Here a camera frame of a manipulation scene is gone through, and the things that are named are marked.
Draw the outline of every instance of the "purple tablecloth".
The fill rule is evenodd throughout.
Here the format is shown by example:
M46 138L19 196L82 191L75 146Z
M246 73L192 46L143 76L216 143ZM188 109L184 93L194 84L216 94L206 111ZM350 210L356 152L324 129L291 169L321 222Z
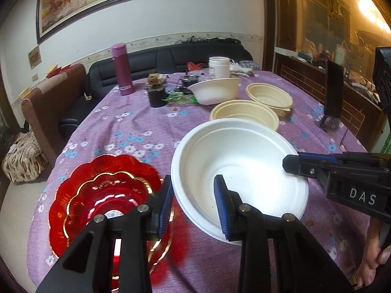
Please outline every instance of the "purple tablecloth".
M168 85L177 84L182 75L171 75ZM341 153L341 148L365 151L340 122L332 125L332 132L322 131L317 122L323 115L323 106L275 74L256 71L254 77L243 78L239 98L248 99L246 86L253 82L275 85L292 96L293 114L280 119L278 132L297 151ZM59 184L78 165L105 153L127 153L152 164L164 177L170 174L171 159L179 141L195 126L209 120L210 106L150 108L143 83L145 80L138 81L137 91L125 97L115 87L82 122L58 157L30 228L27 269L35 285L40 284L56 262L48 237L49 208ZM324 189L309 180L309 200L302 222L341 270L351 275L361 260L368 217L327 200ZM211 238L177 210L169 254L152 273L153 290L186 292L186 279L197 292L235 292L239 260L238 246Z

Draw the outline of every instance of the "red scalloped plate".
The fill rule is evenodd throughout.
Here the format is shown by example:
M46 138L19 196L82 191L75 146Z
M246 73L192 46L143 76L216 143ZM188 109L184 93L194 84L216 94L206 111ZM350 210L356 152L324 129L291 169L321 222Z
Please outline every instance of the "red scalloped plate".
M78 166L58 187L49 210L49 240L54 254L60 257L89 221L98 214L108 218L126 214L159 191L161 180L150 165L130 155L101 155ZM150 272L169 249L170 223L161 241L149 241ZM115 253L112 288L118 288L119 255Z

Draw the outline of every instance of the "beige plastic bowl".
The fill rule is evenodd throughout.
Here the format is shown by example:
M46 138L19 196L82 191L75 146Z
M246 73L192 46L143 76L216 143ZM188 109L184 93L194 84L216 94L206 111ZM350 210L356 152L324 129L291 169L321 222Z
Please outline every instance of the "beige plastic bowl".
M264 104L251 100L231 100L213 108L210 120L237 118L254 121L277 131L279 120L276 113Z
M277 115L285 114L293 106L292 97L276 86L254 83L247 86L246 92L252 100L267 105Z

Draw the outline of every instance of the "patterned cushion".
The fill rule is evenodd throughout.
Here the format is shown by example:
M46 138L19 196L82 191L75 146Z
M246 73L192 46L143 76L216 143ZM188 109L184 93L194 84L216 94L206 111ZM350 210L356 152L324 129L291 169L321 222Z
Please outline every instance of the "patterned cushion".
M38 178L48 161L32 131L21 133L3 160L3 172L12 182L29 182Z

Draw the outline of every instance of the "decorative wallpaper border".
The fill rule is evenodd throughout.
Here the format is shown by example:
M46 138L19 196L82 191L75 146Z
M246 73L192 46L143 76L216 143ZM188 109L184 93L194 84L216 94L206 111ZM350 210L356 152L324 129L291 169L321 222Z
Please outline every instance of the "decorative wallpaper border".
M202 39L214 39L218 37L221 39L224 38L238 39L241 42L263 43L263 36L258 36L258 35L230 33L230 32L190 32L190 33L167 34L167 35L149 37L147 39L139 39L139 40L127 42L126 48L128 52L137 52L141 50L146 50L148 48L172 45L178 41L185 41L192 36L202 38ZM81 63L85 66L86 71L88 71L93 63L111 57L112 55L110 52L110 48L106 48L99 52L93 53L89 56L83 57L73 62L72 65L76 63ZM41 81L36 83L33 87L31 87L31 89L37 87ZM21 103L22 100L18 98L11 104L11 107L17 118L23 116L21 111Z

